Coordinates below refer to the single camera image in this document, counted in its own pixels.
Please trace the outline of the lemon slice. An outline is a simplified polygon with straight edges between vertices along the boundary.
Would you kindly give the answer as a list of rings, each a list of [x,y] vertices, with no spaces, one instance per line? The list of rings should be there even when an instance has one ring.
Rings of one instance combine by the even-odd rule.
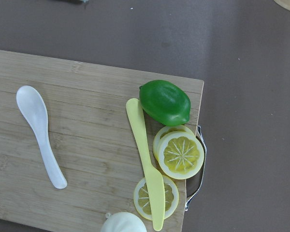
[[[176,210],[179,203],[179,192],[176,184],[172,179],[163,175],[165,190],[165,215],[164,218],[170,217]],[[136,185],[133,193],[133,202],[137,212],[145,219],[152,220],[149,194],[146,180],[142,178]]]
[[[201,169],[205,151],[188,127],[165,126],[153,140],[153,154],[161,169],[173,179],[188,179]]]

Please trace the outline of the upper lemon slice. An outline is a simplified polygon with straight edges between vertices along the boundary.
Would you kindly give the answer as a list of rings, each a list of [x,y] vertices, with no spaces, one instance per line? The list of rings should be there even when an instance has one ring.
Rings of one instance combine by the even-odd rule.
[[[161,169],[173,179],[188,179],[201,169],[205,151],[188,127],[165,126],[153,140],[153,154]]]

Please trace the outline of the green plastic lime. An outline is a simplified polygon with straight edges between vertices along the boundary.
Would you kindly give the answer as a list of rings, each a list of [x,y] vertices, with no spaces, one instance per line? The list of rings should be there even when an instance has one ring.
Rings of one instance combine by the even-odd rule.
[[[190,98],[169,81],[153,80],[140,86],[139,99],[143,110],[165,126],[178,126],[190,120]]]

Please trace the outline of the yellow plastic knife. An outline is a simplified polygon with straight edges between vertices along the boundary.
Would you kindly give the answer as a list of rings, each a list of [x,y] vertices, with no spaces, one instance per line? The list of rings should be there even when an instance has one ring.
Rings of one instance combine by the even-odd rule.
[[[139,151],[152,214],[153,229],[161,231],[165,216],[165,189],[162,174],[151,162],[143,109],[139,99],[126,103],[126,112]]]

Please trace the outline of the lower lemon slice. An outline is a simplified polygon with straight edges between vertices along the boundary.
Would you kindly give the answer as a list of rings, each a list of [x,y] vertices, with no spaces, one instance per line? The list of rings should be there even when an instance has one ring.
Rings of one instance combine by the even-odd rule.
[[[163,175],[165,190],[165,215],[164,218],[170,217],[176,210],[179,203],[179,192],[176,184],[172,179]],[[146,180],[142,178],[136,185],[133,193],[133,202],[137,212],[145,219],[152,220],[149,194]]]

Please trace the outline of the white toy steamed bun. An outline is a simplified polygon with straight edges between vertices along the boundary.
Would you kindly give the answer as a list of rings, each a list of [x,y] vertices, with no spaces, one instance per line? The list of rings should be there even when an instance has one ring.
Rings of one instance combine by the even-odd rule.
[[[135,214],[119,212],[108,216],[101,232],[147,232],[147,229]]]

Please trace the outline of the white ceramic spoon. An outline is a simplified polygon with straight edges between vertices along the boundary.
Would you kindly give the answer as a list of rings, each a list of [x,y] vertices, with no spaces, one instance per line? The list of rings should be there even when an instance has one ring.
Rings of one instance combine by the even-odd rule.
[[[31,86],[22,86],[16,93],[17,106],[33,130],[48,177],[57,189],[67,187],[56,158],[51,149],[48,135],[48,113],[39,92]]]

